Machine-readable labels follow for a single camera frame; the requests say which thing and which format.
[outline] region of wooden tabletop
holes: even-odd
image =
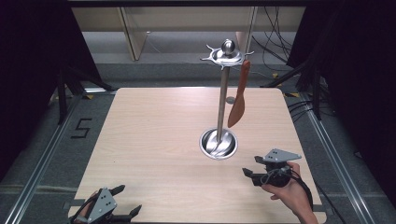
[[[235,96],[236,88],[228,95]],[[102,187],[125,185],[114,198],[114,214],[142,204],[135,222],[298,223],[282,203],[254,187],[242,168],[266,173],[254,156],[280,148],[303,156],[304,182],[321,204],[312,175],[280,90],[245,91],[244,117],[231,131],[238,149],[230,159],[208,158],[199,147],[217,126],[219,88],[120,89],[108,112],[76,199]],[[226,105],[225,125],[232,106]],[[74,215],[72,207],[69,216]],[[316,213],[319,222],[325,213]]]

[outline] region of metal ball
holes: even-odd
[[[226,39],[221,45],[221,50],[225,55],[232,55],[235,50],[235,43],[230,39]]]

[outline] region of round metal base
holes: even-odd
[[[217,128],[212,128],[204,132],[199,140],[200,148],[211,159],[228,159],[238,148],[238,141],[231,131],[223,129],[221,141],[218,143],[217,133]]]

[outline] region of metal stand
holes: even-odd
[[[230,67],[242,64],[245,55],[235,50],[235,43],[229,39],[223,42],[220,49],[207,47],[212,52],[210,52],[208,58],[202,60],[212,61],[221,66],[218,127],[217,129],[212,128],[204,132],[199,142],[201,150],[207,157],[215,160],[224,160],[230,158],[238,148],[236,136],[230,130],[223,128]]]

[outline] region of hand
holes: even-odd
[[[300,165],[294,162],[288,161],[288,166],[296,174],[300,175]],[[278,188],[270,184],[262,185],[262,189],[273,193],[271,196],[272,200],[280,199],[295,216],[297,216],[302,223],[311,224],[318,223],[317,218],[311,210],[309,205],[308,197],[304,189],[297,183],[296,180],[291,179],[290,182],[283,188]]]
[[[96,194],[97,194],[97,191],[94,192],[94,193],[91,195],[91,197],[95,196]],[[85,217],[85,216],[87,216],[88,209],[90,209],[91,205],[92,205],[92,202],[88,203],[88,204],[81,210],[81,212],[80,212],[78,215],[79,215],[80,217]],[[79,224],[79,223],[85,223],[85,222],[76,219],[76,220],[74,220],[73,223],[76,223],[76,224],[78,223],[78,224]]]

